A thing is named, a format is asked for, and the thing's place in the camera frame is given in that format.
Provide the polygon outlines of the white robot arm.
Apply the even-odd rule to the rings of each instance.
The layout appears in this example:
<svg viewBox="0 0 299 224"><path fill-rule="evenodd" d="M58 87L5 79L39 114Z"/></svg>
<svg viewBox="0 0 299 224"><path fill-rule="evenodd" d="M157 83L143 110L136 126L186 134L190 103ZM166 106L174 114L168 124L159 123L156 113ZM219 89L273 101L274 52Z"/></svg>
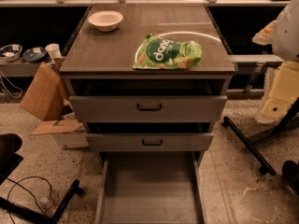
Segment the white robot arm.
<svg viewBox="0 0 299 224"><path fill-rule="evenodd" d="M252 41L270 44L273 53L283 60L255 116L262 124L273 123L282 119L299 97L299 0L291 0Z"/></svg>

